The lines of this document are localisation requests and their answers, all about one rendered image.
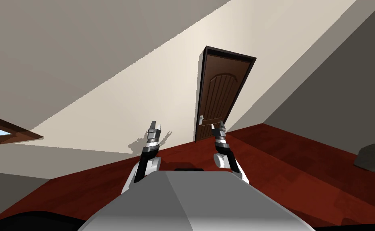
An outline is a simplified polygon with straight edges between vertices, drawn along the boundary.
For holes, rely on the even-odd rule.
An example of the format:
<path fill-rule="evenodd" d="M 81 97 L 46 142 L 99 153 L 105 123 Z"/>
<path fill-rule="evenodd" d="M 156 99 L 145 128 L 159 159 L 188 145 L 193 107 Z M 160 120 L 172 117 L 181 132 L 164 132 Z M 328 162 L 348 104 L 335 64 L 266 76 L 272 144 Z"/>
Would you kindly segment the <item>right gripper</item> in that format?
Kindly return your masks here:
<path fill-rule="evenodd" d="M 211 124 L 211 130 L 212 130 L 212 134 L 215 136 L 216 139 L 226 138 L 226 134 L 225 134 L 226 129 L 224 128 L 224 123 L 222 120 L 220 120 L 219 122 L 219 128 L 215 128 L 215 126 Z"/>

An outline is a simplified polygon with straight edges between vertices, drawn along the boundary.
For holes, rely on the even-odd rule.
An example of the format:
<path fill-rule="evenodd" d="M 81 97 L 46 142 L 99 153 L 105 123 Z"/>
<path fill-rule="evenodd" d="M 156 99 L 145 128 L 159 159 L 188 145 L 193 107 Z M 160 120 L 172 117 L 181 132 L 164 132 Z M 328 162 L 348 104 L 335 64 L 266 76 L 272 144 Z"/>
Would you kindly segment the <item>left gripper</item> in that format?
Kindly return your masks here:
<path fill-rule="evenodd" d="M 149 130 L 147 131 L 147 139 L 159 139 L 161 134 L 161 125 L 159 124 L 156 128 L 156 121 L 152 121 L 151 125 L 149 127 Z"/>

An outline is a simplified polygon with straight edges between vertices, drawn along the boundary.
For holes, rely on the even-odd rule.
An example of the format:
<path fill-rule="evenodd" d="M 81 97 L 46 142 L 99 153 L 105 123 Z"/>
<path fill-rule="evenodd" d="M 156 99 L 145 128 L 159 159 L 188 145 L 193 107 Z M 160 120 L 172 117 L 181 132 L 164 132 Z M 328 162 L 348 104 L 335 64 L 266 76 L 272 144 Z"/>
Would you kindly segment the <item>brown wooden door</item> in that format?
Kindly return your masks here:
<path fill-rule="evenodd" d="M 212 136 L 211 124 L 218 128 L 220 120 L 226 121 L 252 61 L 248 57 L 206 55 L 198 109 L 204 120 L 197 125 L 196 141 Z"/>

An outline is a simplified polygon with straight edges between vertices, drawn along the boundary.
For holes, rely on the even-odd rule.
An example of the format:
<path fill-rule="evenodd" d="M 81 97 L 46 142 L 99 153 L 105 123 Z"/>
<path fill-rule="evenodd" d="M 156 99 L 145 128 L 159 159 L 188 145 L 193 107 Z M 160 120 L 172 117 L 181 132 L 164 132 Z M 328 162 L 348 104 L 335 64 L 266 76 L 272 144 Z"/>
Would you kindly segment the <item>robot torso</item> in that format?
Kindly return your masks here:
<path fill-rule="evenodd" d="M 227 171 L 156 171 L 78 231 L 314 231 Z"/>

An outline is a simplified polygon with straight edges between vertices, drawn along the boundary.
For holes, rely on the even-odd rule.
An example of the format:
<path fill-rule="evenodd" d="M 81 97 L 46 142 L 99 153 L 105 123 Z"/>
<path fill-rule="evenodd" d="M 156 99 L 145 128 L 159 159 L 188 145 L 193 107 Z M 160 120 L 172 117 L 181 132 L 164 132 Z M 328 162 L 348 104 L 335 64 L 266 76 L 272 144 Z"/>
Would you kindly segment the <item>brown framed window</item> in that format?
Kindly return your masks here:
<path fill-rule="evenodd" d="M 0 144 L 27 142 L 43 138 L 30 130 L 0 119 Z"/>

